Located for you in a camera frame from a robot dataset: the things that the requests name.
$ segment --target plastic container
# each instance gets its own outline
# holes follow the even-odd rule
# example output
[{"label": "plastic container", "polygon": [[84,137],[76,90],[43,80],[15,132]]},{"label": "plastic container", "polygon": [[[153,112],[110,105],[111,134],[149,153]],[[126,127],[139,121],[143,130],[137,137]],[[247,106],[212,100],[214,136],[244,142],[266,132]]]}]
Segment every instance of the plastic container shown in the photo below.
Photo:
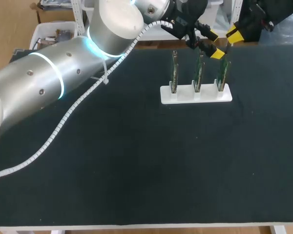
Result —
[{"label": "plastic container", "polygon": [[51,22],[51,23],[41,23],[38,24],[34,35],[31,39],[29,49],[34,49],[34,45],[36,44],[36,41],[41,38],[46,37],[55,37],[56,30],[70,30],[72,33],[74,33],[74,38],[78,36],[78,27],[77,23],[74,21],[63,21],[63,22]]},{"label": "plastic container", "polygon": [[204,14],[199,18],[200,23],[208,24],[211,28],[213,28],[217,17],[217,11],[223,2],[224,0],[209,0]]},{"label": "plastic container", "polygon": [[82,9],[86,11],[89,22],[91,22],[93,9],[94,8],[94,0],[83,0],[82,1]]}]

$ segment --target screw hole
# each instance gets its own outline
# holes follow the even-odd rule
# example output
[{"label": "screw hole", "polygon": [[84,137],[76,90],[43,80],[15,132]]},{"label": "screw hole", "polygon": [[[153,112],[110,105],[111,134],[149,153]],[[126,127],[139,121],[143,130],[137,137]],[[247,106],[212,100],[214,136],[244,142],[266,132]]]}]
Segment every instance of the screw hole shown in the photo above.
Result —
[{"label": "screw hole", "polygon": [[150,7],[150,8],[147,10],[147,12],[148,12],[150,15],[152,15],[152,14],[154,14],[155,9],[154,9],[153,7]]}]

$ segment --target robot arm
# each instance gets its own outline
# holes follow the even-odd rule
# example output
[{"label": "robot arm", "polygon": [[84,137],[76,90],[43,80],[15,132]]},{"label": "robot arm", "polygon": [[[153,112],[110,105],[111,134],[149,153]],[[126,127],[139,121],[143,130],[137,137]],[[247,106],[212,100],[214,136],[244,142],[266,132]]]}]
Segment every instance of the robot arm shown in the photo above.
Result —
[{"label": "robot arm", "polygon": [[0,135],[112,66],[140,34],[144,22],[127,0],[99,0],[87,37],[31,53],[0,71]]},{"label": "robot arm", "polygon": [[239,20],[228,31],[227,38],[233,44],[249,41],[259,27],[271,32],[274,27],[293,14],[293,0],[250,0],[250,16]]}]

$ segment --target black work surface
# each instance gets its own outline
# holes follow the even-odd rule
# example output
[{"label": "black work surface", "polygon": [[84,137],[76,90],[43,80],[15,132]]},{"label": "black work surface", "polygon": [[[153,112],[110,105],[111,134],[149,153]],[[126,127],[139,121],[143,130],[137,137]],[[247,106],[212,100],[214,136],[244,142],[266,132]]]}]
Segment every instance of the black work surface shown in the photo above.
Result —
[{"label": "black work surface", "polygon": [[[230,103],[162,105],[171,51],[134,51],[30,166],[0,178],[0,226],[293,221],[293,47],[236,47]],[[196,54],[179,50],[180,84]],[[209,60],[204,82],[219,63]],[[0,139],[28,159],[92,84]]]}]

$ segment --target white stand with slots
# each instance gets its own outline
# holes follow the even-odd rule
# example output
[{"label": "white stand with slots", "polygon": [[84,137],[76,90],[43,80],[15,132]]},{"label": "white stand with slots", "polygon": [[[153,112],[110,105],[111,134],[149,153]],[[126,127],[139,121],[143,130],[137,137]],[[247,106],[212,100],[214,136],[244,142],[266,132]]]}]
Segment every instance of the white stand with slots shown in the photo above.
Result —
[{"label": "white stand with slots", "polygon": [[202,84],[199,93],[194,90],[194,81],[190,85],[178,85],[177,93],[171,93],[171,86],[161,87],[161,101],[163,104],[185,104],[206,102],[228,102],[232,101],[232,95],[228,84],[224,91],[219,92],[216,84]]}]

